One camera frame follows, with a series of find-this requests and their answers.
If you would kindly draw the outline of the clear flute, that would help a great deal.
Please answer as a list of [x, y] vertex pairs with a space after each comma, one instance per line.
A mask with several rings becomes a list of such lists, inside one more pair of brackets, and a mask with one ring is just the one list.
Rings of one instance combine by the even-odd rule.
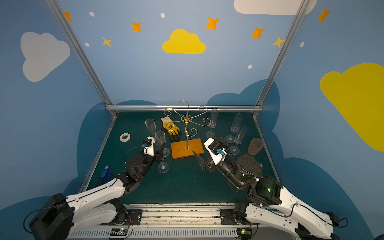
[[244, 116], [241, 113], [237, 113], [235, 115], [234, 121], [233, 121], [232, 126], [231, 126], [231, 134], [226, 136], [226, 140], [229, 144], [232, 144], [235, 142], [234, 134], [239, 130], [239, 127], [241, 125], [243, 118], [244, 118]]
[[213, 109], [211, 111], [211, 115], [210, 115], [210, 120], [211, 120], [211, 124], [209, 126], [210, 130], [208, 132], [206, 132], [206, 137], [209, 139], [211, 136], [215, 136], [215, 133], [213, 131], [213, 129], [216, 127], [217, 125], [217, 120], [218, 120], [218, 114], [219, 114], [219, 111], [217, 109]]
[[234, 146], [231, 146], [230, 152], [232, 155], [238, 155], [240, 153], [240, 149], [238, 145], [240, 145], [245, 137], [248, 128], [245, 125], [240, 125], [237, 135], [234, 140]]
[[164, 162], [165, 158], [168, 157], [169, 155], [170, 155], [170, 150], [167, 148], [164, 148], [163, 158], [161, 160], [161, 163], [158, 166], [158, 172], [161, 174], [165, 174], [169, 170], [169, 164]]
[[158, 142], [159, 146], [163, 146], [163, 157], [166, 158], [170, 155], [170, 150], [166, 148], [165, 143], [166, 143], [166, 136], [164, 131], [157, 131], [155, 132], [155, 139], [156, 142]]
[[147, 119], [145, 121], [146, 127], [148, 131], [151, 133], [151, 135], [154, 137], [157, 131], [156, 122], [154, 119]]

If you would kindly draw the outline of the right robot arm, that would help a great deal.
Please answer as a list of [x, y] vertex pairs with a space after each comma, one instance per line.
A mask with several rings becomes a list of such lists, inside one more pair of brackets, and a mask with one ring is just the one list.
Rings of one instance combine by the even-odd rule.
[[340, 227], [335, 213], [323, 213], [294, 196], [279, 181], [263, 175], [263, 166], [249, 154], [232, 156], [226, 139], [210, 136], [204, 143], [210, 158], [195, 153], [201, 168], [219, 171], [237, 190], [247, 192], [248, 201], [236, 203], [231, 221], [262, 224], [286, 232], [297, 240], [338, 240]]

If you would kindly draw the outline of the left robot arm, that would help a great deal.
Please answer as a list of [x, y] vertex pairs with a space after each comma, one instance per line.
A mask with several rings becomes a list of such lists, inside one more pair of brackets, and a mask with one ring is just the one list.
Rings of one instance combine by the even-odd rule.
[[68, 236], [100, 224], [122, 224], [127, 208], [119, 200], [139, 187], [154, 162], [161, 162], [165, 145], [144, 146], [132, 156], [124, 171], [111, 181], [91, 190], [69, 195], [59, 193], [34, 212], [23, 227], [36, 240], [65, 240]]

